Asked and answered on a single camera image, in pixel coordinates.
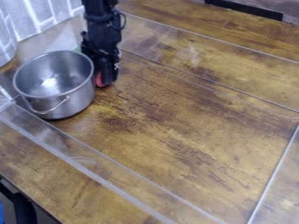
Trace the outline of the pink spoon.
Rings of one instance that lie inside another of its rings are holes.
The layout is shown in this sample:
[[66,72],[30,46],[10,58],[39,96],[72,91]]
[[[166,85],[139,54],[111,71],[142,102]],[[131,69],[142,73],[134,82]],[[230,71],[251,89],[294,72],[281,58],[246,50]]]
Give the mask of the pink spoon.
[[102,79],[102,72],[98,72],[96,74],[96,78],[95,78],[95,82],[96,82],[96,86],[99,88],[103,88],[107,84],[103,82],[103,79]]

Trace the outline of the stainless steel pot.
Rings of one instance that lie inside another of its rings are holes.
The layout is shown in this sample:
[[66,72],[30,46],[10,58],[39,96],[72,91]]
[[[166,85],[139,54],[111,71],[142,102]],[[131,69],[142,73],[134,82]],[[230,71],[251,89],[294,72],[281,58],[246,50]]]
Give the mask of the stainless steel pot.
[[14,75],[14,88],[42,119],[75,116],[95,98],[94,63],[82,52],[47,52],[28,60]]

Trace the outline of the white patterned curtain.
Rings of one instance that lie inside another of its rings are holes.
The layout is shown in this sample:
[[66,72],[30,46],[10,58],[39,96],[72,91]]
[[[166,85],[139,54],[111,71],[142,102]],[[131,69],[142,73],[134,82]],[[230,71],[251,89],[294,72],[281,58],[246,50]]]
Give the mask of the white patterned curtain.
[[0,67],[18,44],[84,11],[82,0],[0,0]]

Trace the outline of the clear acrylic table barrier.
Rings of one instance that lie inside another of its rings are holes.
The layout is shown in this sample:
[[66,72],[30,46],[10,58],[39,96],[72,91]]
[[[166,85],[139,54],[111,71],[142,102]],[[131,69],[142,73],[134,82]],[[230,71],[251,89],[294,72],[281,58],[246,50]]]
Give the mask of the clear acrylic table barrier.
[[44,121],[15,70],[83,27],[27,39],[0,67],[0,177],[67,224],[299,224],[299,45],[130,16],[116,83]]

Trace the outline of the black bar at back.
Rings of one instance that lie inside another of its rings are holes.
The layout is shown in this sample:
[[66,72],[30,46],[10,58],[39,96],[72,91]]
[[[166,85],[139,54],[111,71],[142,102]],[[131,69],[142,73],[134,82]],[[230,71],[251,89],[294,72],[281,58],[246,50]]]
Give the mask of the black bar at back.
[[273,10],[266,10],[243,3],[234,3],[230,0],[205,0],[205,3],[217,7],[247,13],[250,15],[282,21],[285,14]]

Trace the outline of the black table leg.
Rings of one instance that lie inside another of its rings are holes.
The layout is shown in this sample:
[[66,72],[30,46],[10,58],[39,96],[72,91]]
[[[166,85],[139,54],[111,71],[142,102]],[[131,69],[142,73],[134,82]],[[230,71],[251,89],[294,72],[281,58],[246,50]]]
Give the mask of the black table leg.
[[12,193],[0,182],[0,193],[14,203],[16,224],[38,224],[38,215],[32,202],[19,193]]

